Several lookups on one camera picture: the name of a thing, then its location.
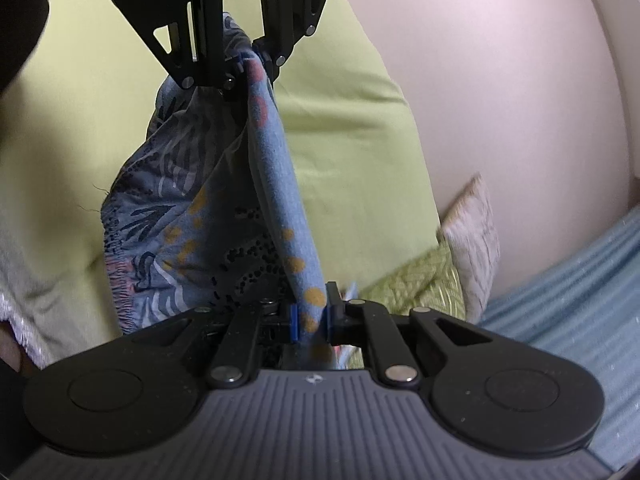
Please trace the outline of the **light blue striped blanket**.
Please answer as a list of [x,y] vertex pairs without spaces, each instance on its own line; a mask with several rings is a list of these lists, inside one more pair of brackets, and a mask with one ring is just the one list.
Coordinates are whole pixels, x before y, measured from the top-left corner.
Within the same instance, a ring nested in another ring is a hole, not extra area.
[[589,370],[605,410],[590,450],[619,470],[639,456],[639,211],[573,257],[491,300],[480,327]]

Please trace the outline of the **green quilted cushion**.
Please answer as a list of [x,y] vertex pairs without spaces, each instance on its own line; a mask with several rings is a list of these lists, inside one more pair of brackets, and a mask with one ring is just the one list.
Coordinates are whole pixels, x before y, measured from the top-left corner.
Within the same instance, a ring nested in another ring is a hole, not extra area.
[[363,290],[352,283],[343,298],[378,302],[393,315],[408,315],[416,307],[428,307],[462,321],[466,315],[459,274],[450,246],[442,237],[435,248]]

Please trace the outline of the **beige quilted cushion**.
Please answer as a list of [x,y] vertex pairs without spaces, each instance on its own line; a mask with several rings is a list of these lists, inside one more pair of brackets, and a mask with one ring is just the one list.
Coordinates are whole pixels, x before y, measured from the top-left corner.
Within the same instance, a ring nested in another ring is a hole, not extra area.
[[501,250],[488,186],[480,174],[454,200],[440,232],[458,271],[466,322],[476,324],[487,308]]

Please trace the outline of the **blue patterned cloth garment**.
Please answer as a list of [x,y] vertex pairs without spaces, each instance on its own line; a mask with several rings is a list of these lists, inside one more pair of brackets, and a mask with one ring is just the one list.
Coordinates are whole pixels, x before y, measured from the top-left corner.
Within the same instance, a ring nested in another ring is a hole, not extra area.
[[160,86],[144,143],[101,209],[118,324],[143,330],[196,307],[271,298],[298,307],[299,363],[342,370],[352,348],[320,337],[326,280],[272,85],[224,19],[229,90]]

